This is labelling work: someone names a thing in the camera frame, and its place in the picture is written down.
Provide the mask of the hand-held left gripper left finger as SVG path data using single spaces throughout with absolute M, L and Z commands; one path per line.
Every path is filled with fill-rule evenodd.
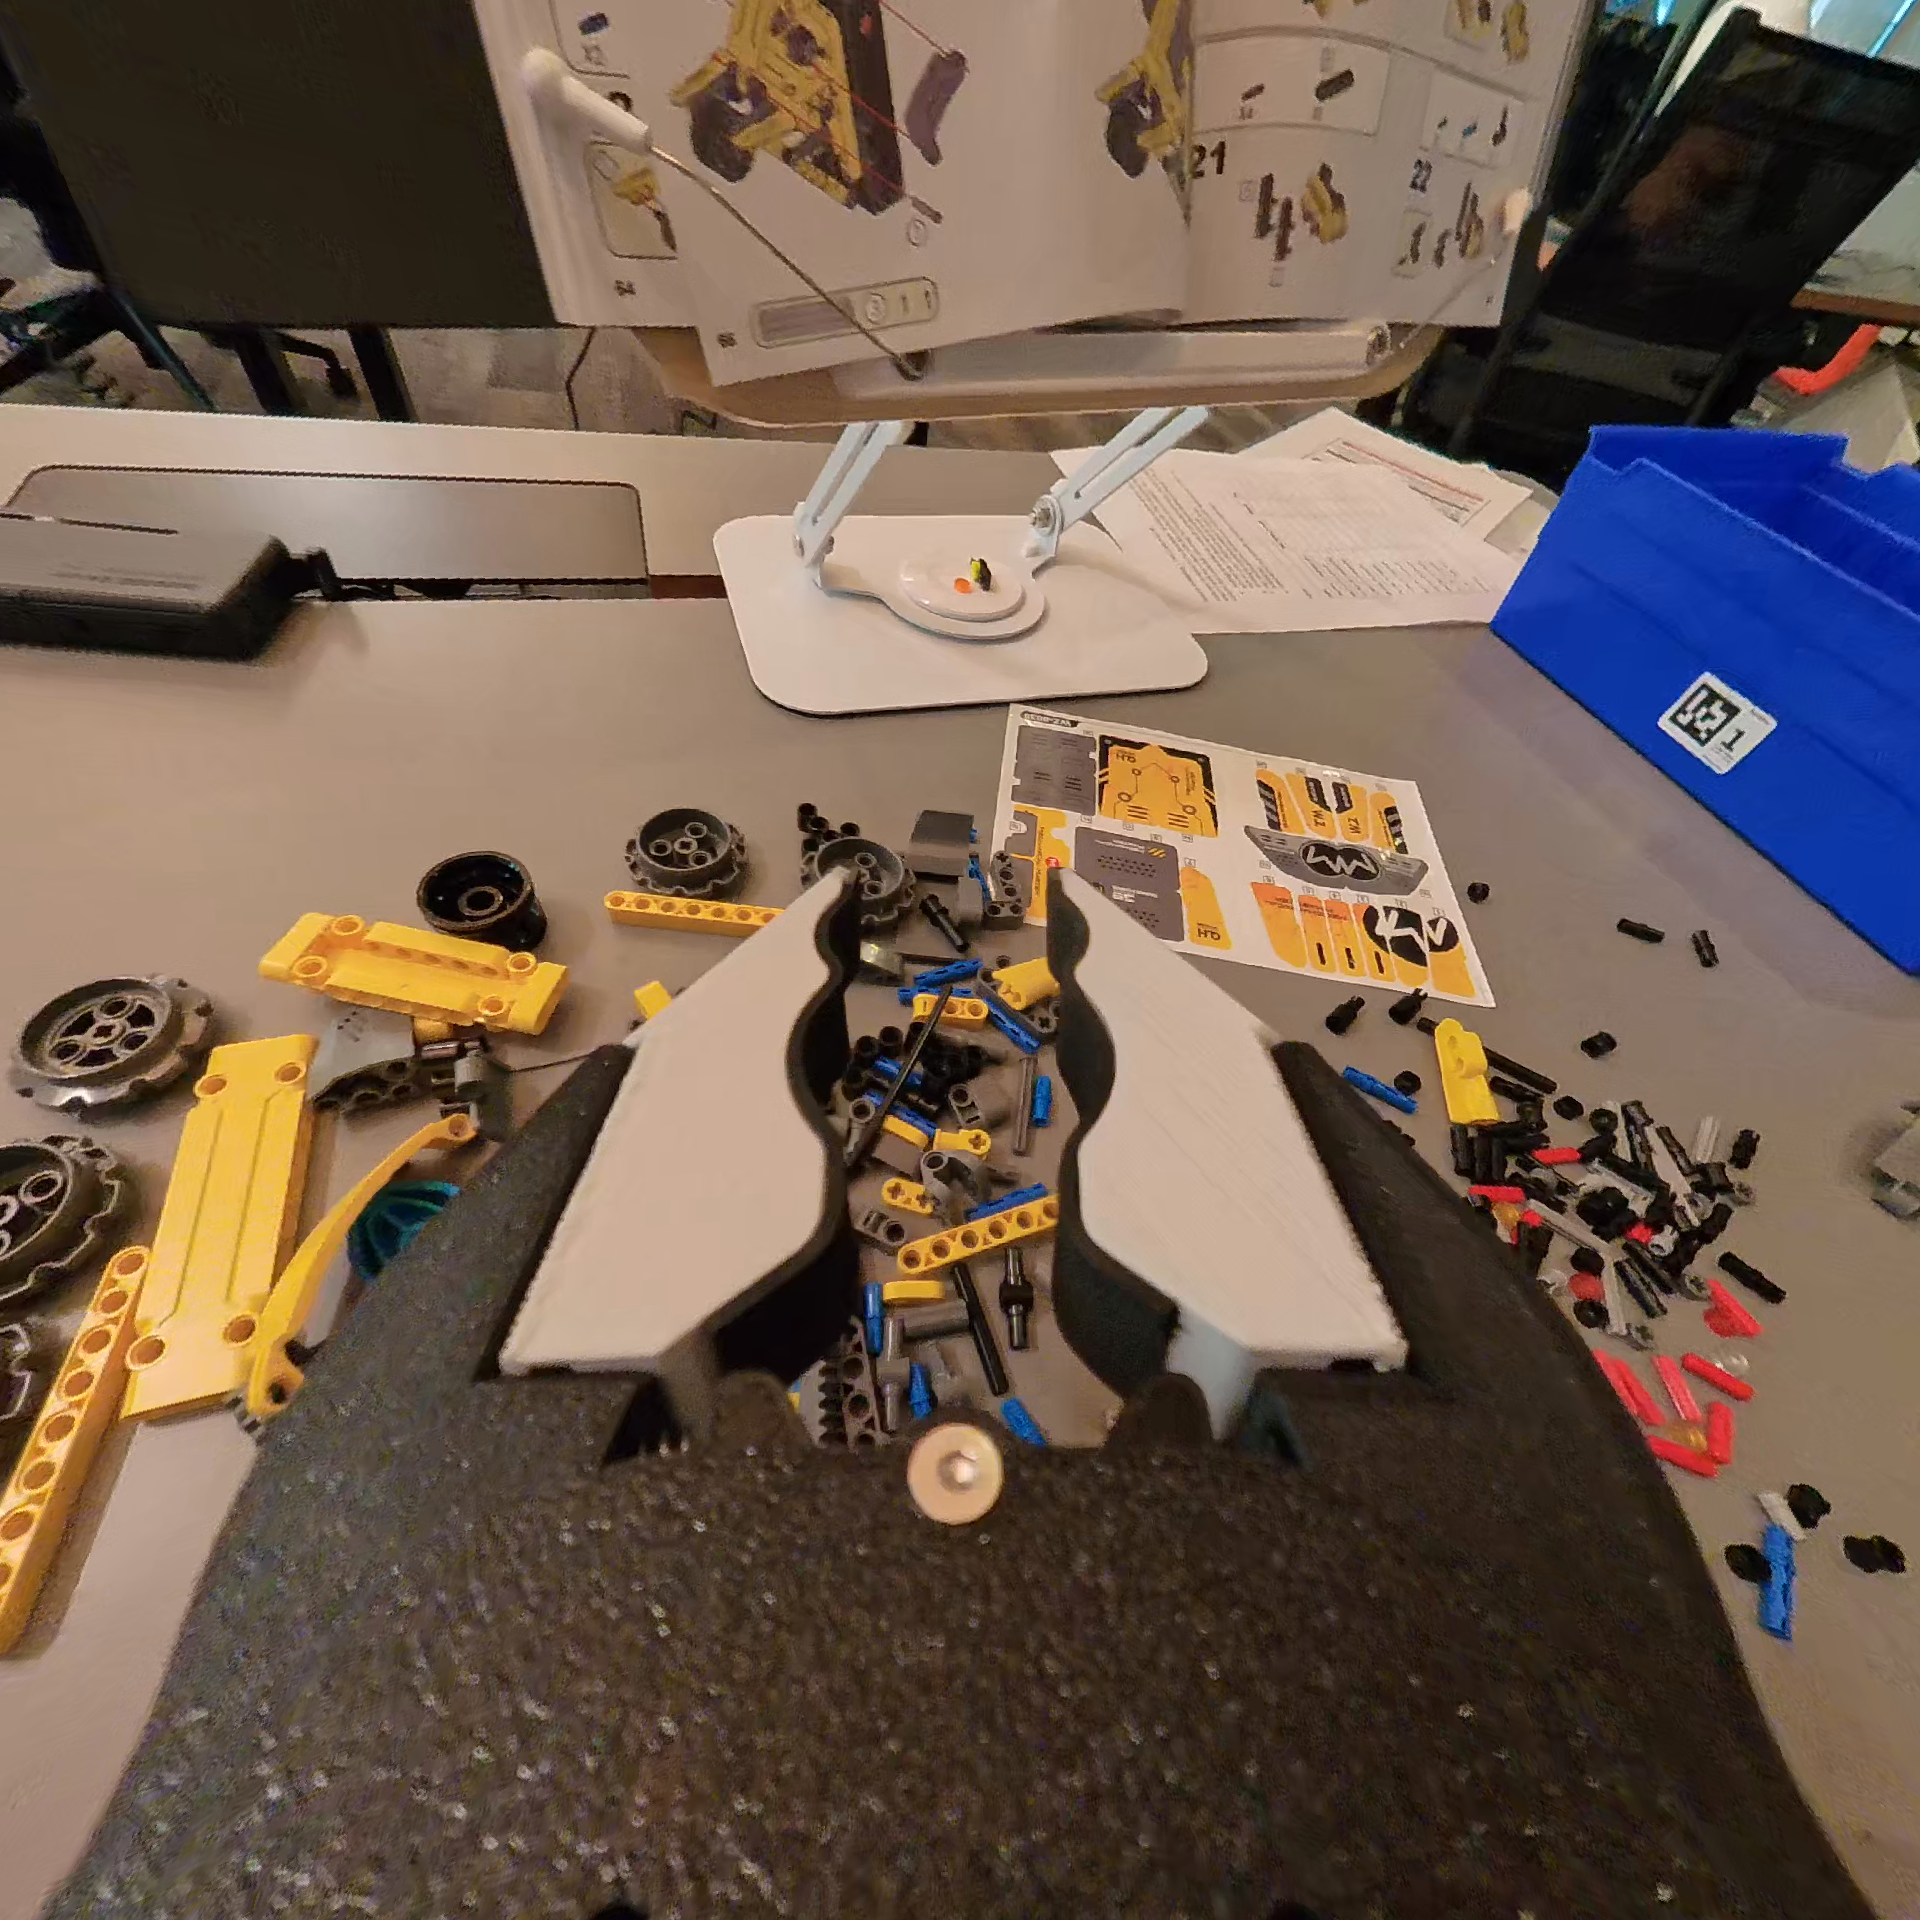
M 846 1148 L 858 900 L 816 879 L 626 1040 L 631 1060 L 499 1349 L 504 1376 L 649 1376 L 673 1411 L 789 1380 L 858 1295 Z

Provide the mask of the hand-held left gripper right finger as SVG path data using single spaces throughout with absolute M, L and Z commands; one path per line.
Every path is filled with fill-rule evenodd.
M 1047 877 L 1072 1105 L 1053 1307 L 1118 1399 L 1178 1376 L 1215 1435 L 1265 1373 L 1392 1376 L 1408 1340 L 1258 1013 L 1075 873 Z

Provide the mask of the pile of red black pins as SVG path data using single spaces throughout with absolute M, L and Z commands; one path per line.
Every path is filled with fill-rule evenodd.
M 1915 1099 L 1915 985 L 1877 1001 L 1672 975 L 1458 1005 L 1550 1091 L 1494 1064 L 1497 1214 L 1585 1340 L 1639 1368 L 1674 1439 L 1733 1427 L 1717 1476 L 1672 1469 L 1714 1563 L 1762 1493 L 1830 1510 L 1797 1545 L 1802 1664 L 1915 1664 L 1915 1223 L 1869 1161 Z

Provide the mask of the dark grey angular piece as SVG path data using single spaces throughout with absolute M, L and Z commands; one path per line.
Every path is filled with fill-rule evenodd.
M 351 1005 L 321 1038 L 309 1094 L 323 1113 L 374 1113 L 431 1102 L 467 1116 L 487 1139 L 512 1129 L 509 1067 L 480 1027 Z

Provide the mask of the yellow sticker sheet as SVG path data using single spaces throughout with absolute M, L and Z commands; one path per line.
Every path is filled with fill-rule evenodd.
M 1078 873 L 1178 953 L 1497 1004 L 1408 780 L 1013 704 L 992 848 L 1030 925 Z

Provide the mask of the dark grey toy wheel hub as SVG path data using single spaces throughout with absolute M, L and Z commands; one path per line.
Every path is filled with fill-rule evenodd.
M 638 892 L 735 897 L 751 871 L 743 831 L 705 807 L 665 807 L 637 828 L 626 864 Z
M 806 883 L 843 873 L 864 932 L 896 928 L 918 897 L 918 883 L 903 854 L 858 831 L 807 833 L 801 873 Z

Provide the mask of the large yellow panel piece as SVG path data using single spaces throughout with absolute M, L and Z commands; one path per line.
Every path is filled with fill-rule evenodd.
M 309 1035 L 210 1051 L 136 1304 L 127 1422 L 218 1408 L 245 1392 L 261 1311 L 296 1244 L 315 1054 Z

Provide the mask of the white book stand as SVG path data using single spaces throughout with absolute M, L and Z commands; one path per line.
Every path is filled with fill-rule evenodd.
M 1427 327 L 1098 321 L 875 367 L 717 390 L 827 388 L 846 427 L 803 502 L 745 512 L 714 550 L 753 683 L 793 713 L 898 713 L 1175 691 L 1210 671 L 1126 576 L 1095 502 L 1206 407 L 1360 388 Z

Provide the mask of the long yellow holed beam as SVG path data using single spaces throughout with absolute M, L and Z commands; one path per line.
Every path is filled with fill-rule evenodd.
M 75 1502 L 106 1432 L 120 1417 L 150 1246 L 117 1252 L 55 1368 L 3 1497 L 3 1654 L 25 1633 Z

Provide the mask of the white paper sheet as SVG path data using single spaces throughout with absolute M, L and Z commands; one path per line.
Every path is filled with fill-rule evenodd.
M 1485 624 L 1550 502 L 1326 409 L 1240 453 L 1174 448 L 1095 507 L 1198 637 Z

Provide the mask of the black power adapter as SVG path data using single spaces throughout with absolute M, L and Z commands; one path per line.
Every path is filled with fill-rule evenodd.
M 345 585 L 273 534 L 3 517 L 3 643 L 194 662 L 261 657 L 306 596 Z

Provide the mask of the instruction booklet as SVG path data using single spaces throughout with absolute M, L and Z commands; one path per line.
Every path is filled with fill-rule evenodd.
M 1597 4 L 472 4 L 544 285 L 720 387 L 1497 315 Z

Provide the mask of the black mesh office chair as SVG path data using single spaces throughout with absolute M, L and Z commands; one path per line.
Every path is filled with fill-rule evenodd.
M 1735 8 L 1550 253 L 1527 219 L 1499 325 L 1448 334 L 1399 431 L 1560 489 L 1598 425 L 1728 425 L 1915 155 L 1914 64 Z

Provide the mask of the black desk divider panel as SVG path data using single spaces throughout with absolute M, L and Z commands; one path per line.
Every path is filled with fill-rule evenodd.
M 5 1 L 5 61 L 152 320 L 546 328 L 467 1 Z

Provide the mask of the yellow holed frame piece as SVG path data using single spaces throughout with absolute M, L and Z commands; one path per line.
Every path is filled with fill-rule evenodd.
M 331 913 L 304 913 L 257 971 L 381 1013 L 531 1038 L 569 982 L 566 964 L 531 950 Z

